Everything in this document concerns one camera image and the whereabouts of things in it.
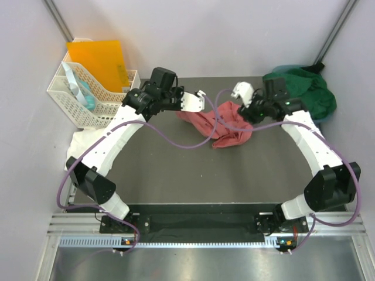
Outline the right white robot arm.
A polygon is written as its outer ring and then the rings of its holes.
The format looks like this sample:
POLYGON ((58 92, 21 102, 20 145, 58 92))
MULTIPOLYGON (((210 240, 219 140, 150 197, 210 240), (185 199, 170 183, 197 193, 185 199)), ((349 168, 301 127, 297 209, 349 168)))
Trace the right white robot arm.
POLYGON ((270 117, 292 138, 305 157, 312 180, 301 195, 278 204, 272 214, 277 230, 292 228, 295 219, 341 207, 357 197, 360 167, 344 160, 327 144, 314 124, 307 107, 299 98, 291 98, 283 78, 267 79, 261 90, 248 82, 239 82, 232 97, 240 99, 240 116, 251 124, 270 117))

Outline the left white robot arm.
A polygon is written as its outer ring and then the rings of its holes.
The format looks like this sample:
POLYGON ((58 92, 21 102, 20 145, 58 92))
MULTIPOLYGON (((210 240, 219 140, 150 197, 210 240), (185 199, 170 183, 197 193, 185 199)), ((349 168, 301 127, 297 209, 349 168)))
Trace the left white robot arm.
POLYGON ((79 158, 70 157, 67 168, 73 185, 111 214, 113 226, 120 232, 131 229, 130 209, 116 192, 116 185, 107 179, 115 158, 150 118, 163 110, 181 109, 183 88, 177 74, 163 67, 152 70, 151 78, 141 88, 130 90, 113 120, 79 158))

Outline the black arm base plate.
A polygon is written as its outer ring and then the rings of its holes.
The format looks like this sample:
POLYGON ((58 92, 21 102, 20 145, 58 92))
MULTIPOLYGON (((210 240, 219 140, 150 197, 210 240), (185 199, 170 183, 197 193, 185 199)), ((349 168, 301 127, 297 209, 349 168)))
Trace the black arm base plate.
POLYGON ((141 242, 262 242, 272 234, 305 234, 305 217, 278 225, 272 203, 131 204, 124 225, 103 216, 101 234, 140 234, 141 242))

